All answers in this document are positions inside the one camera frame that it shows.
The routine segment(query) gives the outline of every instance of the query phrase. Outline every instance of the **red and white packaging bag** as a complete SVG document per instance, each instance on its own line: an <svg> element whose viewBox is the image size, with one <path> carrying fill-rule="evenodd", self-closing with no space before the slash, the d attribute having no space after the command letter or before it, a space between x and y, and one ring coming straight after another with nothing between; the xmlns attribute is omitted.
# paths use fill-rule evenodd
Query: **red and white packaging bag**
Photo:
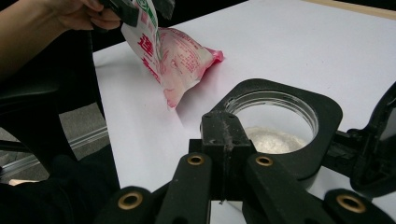
<svg viewBox="0 0 396 224"><path fill-rule="evenodd" d="M121 31L134 53L163 88L169 108L176 108L184 92L201 80L205 70L221 62L221 50L202 47L187 34L158 27L151 0L133 0L140 7L136 27L123 24Z"/></svg>

